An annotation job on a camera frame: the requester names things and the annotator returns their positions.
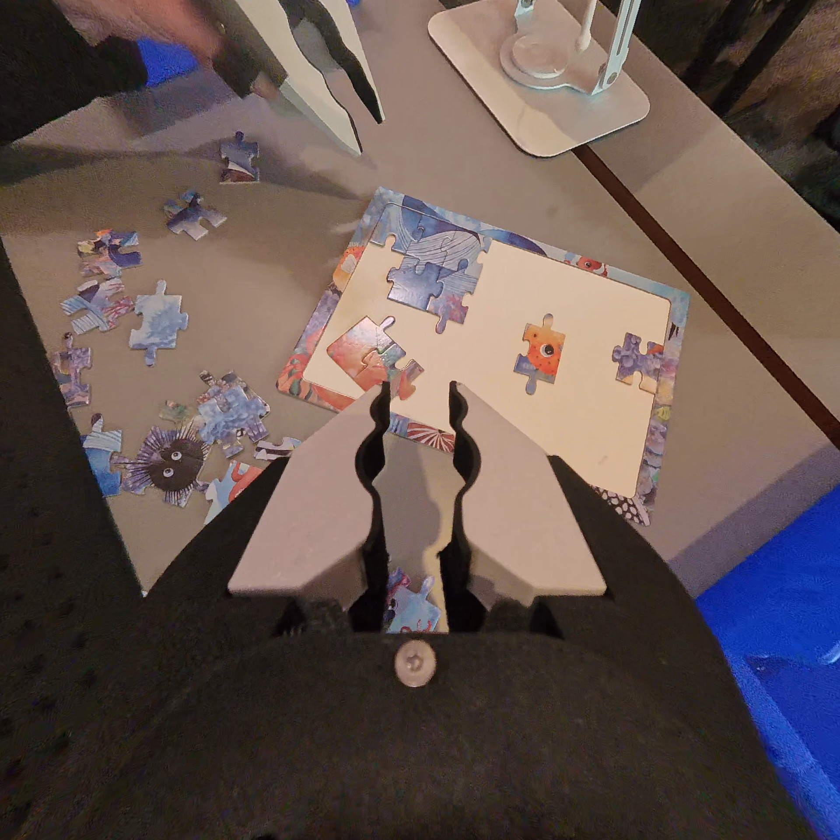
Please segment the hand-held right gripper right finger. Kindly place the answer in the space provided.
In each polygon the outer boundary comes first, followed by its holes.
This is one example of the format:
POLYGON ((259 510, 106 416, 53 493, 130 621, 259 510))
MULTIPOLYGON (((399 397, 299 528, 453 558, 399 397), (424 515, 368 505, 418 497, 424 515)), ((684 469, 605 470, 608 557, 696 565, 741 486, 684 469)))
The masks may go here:
POLYGON ((479 631, 496 607, 602 596, 605 578, 550 457, 465 384, 448 387, 463 481, 438 555, 448 630, 479 631))

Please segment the red octopus puzzle piece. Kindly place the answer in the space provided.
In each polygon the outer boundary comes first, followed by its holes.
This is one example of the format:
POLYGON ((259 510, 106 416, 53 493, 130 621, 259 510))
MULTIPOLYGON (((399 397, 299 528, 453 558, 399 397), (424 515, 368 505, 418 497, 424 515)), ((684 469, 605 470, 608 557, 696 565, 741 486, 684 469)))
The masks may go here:
POLYGON ((205 490, 204 496, 209 509, 203 524, 206 526, 235 500, 254 480, 264 472, 263 468, 232 459, 221 479, 214 479, 205 490))

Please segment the blue bubble puzzle piece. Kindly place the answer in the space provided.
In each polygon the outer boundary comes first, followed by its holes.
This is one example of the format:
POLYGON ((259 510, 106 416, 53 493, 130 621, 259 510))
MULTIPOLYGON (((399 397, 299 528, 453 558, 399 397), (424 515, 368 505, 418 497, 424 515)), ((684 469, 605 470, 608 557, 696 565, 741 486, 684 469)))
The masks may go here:
POLYGON ((269 411, 268 404, 248 387, 212 385, 197 402, 203 422, 199 434, 204 443, 219 445, 224 457, 232 459, 244 449, 242 437, 252 444, 268 437, 263 417, 269 411))

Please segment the light blue tentacle puzzle piece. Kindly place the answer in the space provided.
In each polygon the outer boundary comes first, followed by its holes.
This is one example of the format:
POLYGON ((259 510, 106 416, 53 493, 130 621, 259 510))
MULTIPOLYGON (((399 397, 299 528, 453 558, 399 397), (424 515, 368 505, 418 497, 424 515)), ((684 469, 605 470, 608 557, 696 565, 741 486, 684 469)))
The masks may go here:
POLYGON ((383 616, 387 634, 416 634, 436 631, 441 610, 427 598, 434 585, 432 575, 423 579, 418 591, 411 589, 411 579, 399 566, 389 573, 383 616))

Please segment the urchin and green puzzle piece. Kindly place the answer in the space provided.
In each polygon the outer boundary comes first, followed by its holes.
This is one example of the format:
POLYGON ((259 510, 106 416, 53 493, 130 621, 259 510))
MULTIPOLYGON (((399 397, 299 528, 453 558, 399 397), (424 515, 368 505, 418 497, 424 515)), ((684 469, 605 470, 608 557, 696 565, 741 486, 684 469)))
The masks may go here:
POLYGON ((167 400, 162 404, 159 417, 173 426, 179 443, 190 445, 191 451, 202 462, 207 460, 211 446, 203 438, 204 417, 196 406, 167 400))

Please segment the orange claw puzzle piece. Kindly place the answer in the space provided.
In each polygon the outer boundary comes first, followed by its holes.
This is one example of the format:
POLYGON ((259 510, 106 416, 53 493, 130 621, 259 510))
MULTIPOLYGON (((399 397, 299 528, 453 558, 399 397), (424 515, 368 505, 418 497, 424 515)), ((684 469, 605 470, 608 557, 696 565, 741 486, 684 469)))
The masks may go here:
POLYGON ((362 358, 359 371, 352 376, 353 381, 365 392, 374 385, 387 383, 391 398, 405 401, 415 393, 415 380, 424 373, 424 368, 415 360, 409 360, 399 368, 396 361, 393 353, 371 350, 362 358))

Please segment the orange pufferfish puzzle piece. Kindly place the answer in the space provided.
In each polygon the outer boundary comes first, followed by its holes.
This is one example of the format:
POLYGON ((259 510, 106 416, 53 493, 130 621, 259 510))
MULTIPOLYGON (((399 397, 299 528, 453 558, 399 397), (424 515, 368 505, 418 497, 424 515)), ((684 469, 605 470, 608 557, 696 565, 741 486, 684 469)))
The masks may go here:
POLYGON ((540 324, 529 322, 526 325, 521 340, 528 348, 518 355, 513 371, 527 378, 526 393, 534 396, 538 383, 555 383, 565 335, 553 329, 553 315, 548 312, 540 324))

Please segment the orange coral puzzle piece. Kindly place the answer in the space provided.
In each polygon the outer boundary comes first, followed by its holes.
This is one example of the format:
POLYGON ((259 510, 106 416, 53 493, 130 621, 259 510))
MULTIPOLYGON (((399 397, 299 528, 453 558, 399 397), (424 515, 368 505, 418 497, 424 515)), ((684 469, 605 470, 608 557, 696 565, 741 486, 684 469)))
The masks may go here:
POLYGON ((344 373, 356 379, 369 366, 365 359, 372 353, 381 358, 394 344, 387 330, 395 320, 393 316, 388 316, 382 322, 375 322, 364 316, 331 342, 327 348, 328 356, 344 373))

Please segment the purple bubble puzzle piece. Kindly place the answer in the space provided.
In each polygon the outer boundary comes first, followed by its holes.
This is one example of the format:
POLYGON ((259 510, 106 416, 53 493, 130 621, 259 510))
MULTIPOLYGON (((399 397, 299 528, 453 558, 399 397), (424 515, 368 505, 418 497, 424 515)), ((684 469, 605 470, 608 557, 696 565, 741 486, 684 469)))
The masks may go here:
POLYGON ((662 343, 647 342, 643 351, 639 336, 627 332, 623 343, 612 351, 612 361, 616 364, 616 380, 625 385, 632 385, 636 374, 640 376, 637 384, 641 391, 655 394, 658 378, 664 358, 665 346, 662 343))

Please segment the joined blue whale puzzle section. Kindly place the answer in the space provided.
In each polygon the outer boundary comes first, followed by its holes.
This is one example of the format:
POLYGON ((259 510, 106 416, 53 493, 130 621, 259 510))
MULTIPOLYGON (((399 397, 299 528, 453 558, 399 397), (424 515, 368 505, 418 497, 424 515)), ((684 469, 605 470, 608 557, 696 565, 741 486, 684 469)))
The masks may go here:
POLYGON ((393 237, 391 250, 415 258, 420 267, 431 263, 478 278, 478 256, 488 253, 492 237, 456 225, 430 209, 388 203, 375 224, 369 241, 385 246, 393 237))

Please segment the blue and green puzzle piece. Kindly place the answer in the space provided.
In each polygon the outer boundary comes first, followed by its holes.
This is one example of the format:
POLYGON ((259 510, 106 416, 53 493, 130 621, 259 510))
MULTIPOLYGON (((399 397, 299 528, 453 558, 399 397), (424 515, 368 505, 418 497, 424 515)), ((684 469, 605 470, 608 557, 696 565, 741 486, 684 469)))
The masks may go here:
POLYGON ((142 265, 137 232, 118 233, 111 228, 98 231, 94 238, 77 243, 79 272, 92 277, 120 278, 123 271, 142 265))

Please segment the striped blue coral puzzle piece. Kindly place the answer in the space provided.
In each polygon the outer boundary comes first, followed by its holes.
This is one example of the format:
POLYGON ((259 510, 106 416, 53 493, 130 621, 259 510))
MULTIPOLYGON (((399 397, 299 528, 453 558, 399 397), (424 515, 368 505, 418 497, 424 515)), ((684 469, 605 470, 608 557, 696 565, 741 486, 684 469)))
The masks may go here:
POLYGON ((442 334, 449 322, 464 323, 468 308, 464 304, 464 296, 471 295, 476 290, 478 278, 467 273, 469 261, 461 259, 456 268, 440 268, 437 280, 441 284, 441 291, 431 297, 426 307, 427 312, 437 316, 435 327, 437 334, 442 334))

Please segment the jigsaw puzzle pieces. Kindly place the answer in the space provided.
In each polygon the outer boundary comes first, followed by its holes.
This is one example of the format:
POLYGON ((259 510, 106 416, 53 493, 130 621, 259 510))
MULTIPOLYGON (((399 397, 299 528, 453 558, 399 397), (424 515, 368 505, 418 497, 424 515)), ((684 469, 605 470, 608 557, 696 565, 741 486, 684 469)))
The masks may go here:
MULTIPOLYGON (((92 330, 106 333, 119 326, 120 319, 132 313, 140 318, 140 325, 129 332, 128 346, 131 351, 143 353, 143 362, 148 367, 154 367, 158 353, 163 350, 176 348, 179 332, 188 328, 189 315, 183 311, 182 295, 175 295, 167 291, 167 280, 158 279, 152 293, 138 294, 135 297, 125 294, 122 272, 120 278, 92 277, 80 283, 74 296, 60 303, 62 311, 69 317, 72 332, 64 334, 66 349, 51 355, 50 360, 56 371, 56 378, 63 398, 69 408, 86 406, 90 403, 90 388, 79 383, 81 371, 91 367, 91 351, 89 348, 79 349, 73 346, 75 335, 84 335, 92 330)), ((207 389, 212 385, 242 385, 251 388, 246 381, 229 371, 221 376, 215 376, 210 371, 199 374, 205 386, 204 392, 194 399, 192 405, 202 399, 207 389)), ((98 479, 102 495, 117 496, 120 489, 121 471, 111 466, 111 457, 122 454, 123 431, 114 430, 104 433, 101 414, 91 417, 91 431, 82 436, 81 441, 86 449, 89 462, 95 477, 98 479)), ((172 429, 152 426, 143 437, 137 454, 129 458, 182 460, 191 465, 200 480, 208 483, 221 479, 233 458, 225 458, 217 444, 210 444, 208 457, 202 462, 200 457, 191 451, 189 444, 181 444, 175 439, 172 429)))

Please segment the dark blue puzzle piece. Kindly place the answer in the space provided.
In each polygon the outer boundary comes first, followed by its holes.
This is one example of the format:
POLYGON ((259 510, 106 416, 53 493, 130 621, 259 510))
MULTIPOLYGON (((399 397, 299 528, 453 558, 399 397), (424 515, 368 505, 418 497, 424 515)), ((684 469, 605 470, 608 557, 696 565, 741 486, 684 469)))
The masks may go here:
POLYGON ((455 269, 431 262, 419 269, 419 264, 404 260, 399 267, 390 268, 386 279, 391 283, 386 298, 420 311, 430 312, 429 302, 437 299, 444 290, 444 280, 455 269))

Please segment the person's left hand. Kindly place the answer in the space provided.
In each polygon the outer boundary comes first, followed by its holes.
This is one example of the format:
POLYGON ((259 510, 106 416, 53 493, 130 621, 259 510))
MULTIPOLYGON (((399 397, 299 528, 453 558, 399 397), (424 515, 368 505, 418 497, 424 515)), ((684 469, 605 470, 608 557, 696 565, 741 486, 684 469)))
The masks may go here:
POLYGON ((56 1, 70 25, 91 45, 110 37, 153 39, 188 49, 210 63, 223 39, 191 1, 56 1))

